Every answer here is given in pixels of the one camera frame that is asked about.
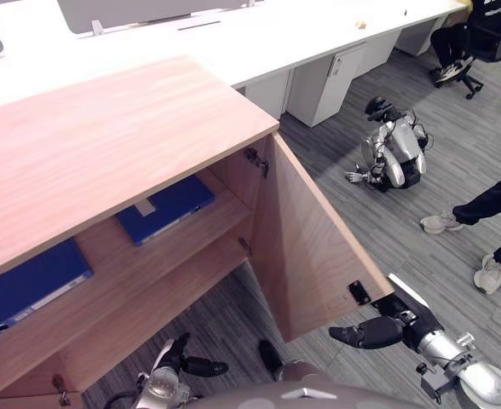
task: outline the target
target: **blue binder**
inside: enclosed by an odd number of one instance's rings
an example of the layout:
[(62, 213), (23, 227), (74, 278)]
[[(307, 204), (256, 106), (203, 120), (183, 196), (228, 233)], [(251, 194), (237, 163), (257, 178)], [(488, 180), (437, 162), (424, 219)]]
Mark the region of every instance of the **blue binder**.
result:
[(196, 176), (189, 176), (148, 198), (153, 211), (143, 216), (131, 206), (116, 217), (136, 245), (142, 245), (180, 220), (212, 203), (215, 195)]
[(0, 275), (0, 332), (92, 275), (74, 239)]

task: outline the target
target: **office chair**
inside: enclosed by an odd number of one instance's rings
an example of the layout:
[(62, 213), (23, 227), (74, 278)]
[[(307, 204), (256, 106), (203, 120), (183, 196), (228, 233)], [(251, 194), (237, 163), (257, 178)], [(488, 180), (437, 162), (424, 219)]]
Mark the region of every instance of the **office chair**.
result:
[[(470, 76), (469, 71), (476, 60), (484, 62), (501, 61), (501, 34), (492, 32), (483, 27), (472, 25), (466, 26), (466, 30), (468, 30), (468, 33), (464, 47), (464, 55), (471, 57), (472, 61), (452, 81), (463, 81), (470, 91), (470, 93), (466, 95), (466, 99), (471, 100), (474, 98), (476, 92), (481, 91), (483, 83)], [(440, 88), (441, 85), (442, 84), (437, 84), (436, 88)]]

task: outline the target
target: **white shoe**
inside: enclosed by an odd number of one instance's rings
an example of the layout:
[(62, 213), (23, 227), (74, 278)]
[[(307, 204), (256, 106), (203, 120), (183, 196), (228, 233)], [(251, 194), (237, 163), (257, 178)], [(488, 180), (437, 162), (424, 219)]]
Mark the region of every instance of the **white shoe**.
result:
[(457, 231), (464, 227), (457, 222), (452, 213), (442, 213), (440, 216), (428, 216), (419, 222), (423, 230), (430, 234), (440, 234), (444, 230)]
[(455, 61), (455, 65), (457, 66), (460, 66), (461, 69), (463, 70), (464, 68), (466, 68), (467, 66), (470, 65), (470, 63), (474, 60), (473, 57), (466, 57), (464, 59), (461, 59), (461, 60), (456, 60)]
[(464, 68), (462, 68), (459, 64), (451, 64), (450, 66), (442, 68), (435, 82), (443, 83), (444, 81), (455, 78), (463, 71), (463, 69)]
[(501, 285), (501, 263), (495, 261), (493, 254), (487, 254), (481, 266), (474, 274), (474, 284), (480, 291), (493, 294)]

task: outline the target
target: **silver robot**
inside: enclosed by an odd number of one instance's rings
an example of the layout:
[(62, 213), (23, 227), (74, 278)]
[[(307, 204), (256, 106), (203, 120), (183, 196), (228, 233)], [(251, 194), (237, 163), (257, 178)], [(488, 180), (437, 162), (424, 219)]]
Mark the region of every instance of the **silver robot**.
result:
[[(398, 277), (389, 279), (394, 293), (372, 306), (380, 317), (358, 327), (332, 327), (336, 340), (361, 349), (379, 349), (402, 341), (421, 354), (428, 364), (417, 367), (421, 386), (441, 403), (441, 396), (456, 390), (463, 409), (501, 409), (501, 370), (480, 360), (473, 353), (474, 338), (464, 334), (453, 340), (432, 314), (428, 304)], [(203, 358), (186, 357), (189, 334), (169, 340), (153, 365), (150, 375), (138, 377), (137, 390), (118, 394), (133, 400), (132, 409), (418, 409), (405, 402), (365, 389), (342, 386), (310, 364), (296, 360), (283, 365), (273, 345), (262, 341), (260, 356), (274, 381), (245, 389), (233, 389), (205, 398), (190, 398), (189, 387), (179, 380), (180, 371), (214, 377), (227, 371), (227, 365)]]
[(382, 96), (366, 106), (369, 121), (382, 125), (361, 142), (367, 172), (346, 172), (351, 183), (365, 182), (386, 192), (389, 188), (408, 188), (426, 172), (424, 150), (429, 135), (414, 111), (401, 112)]

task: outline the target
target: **person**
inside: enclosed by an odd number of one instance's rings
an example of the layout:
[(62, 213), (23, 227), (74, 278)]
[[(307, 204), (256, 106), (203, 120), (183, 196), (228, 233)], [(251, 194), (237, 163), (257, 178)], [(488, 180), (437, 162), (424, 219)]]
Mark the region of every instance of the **person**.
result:
[[(466, 23), (440, 28), (430, 37), (441, 64), (435, 76), (437, 83), (455, 78), (472, 61), (471, 57), (464, 55), (469, 27), (478, 26), (501, 34), (501, 0), (472, 0), (469, 6), (471, 13)], [(487, 43), (495, 46), (491, 36), (481, 32), (473, 32), (471, 41), (478, 43), (481, 49), (486, 48)]]
[[(455, 206), (451, 213), (425, 217), (420, 224), (425, 232), (439, 234), (444, 230), (460, 230), (464, 225), (472, 226), (480, 219), (495, 216), (500, 212), (501, 181), (469, 203)], [(483, 257), (481, 269), (474, 274), (474, 284), (486, 294), (493, 294), (500, 287), (501, 247), (493, 254)]]

